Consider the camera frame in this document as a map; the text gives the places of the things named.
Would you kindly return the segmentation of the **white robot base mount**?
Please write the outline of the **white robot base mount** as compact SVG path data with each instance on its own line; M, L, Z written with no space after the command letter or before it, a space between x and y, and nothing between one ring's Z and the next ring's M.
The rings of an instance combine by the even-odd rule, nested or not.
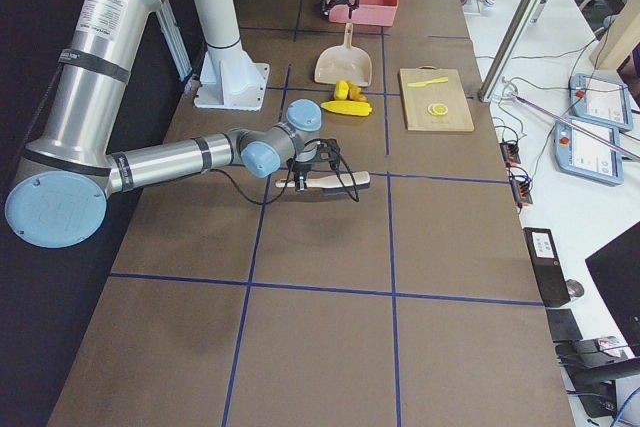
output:
M270 67L256 63L242 45L233 0L194 0L206 44L195 105L204 109L258 111Z

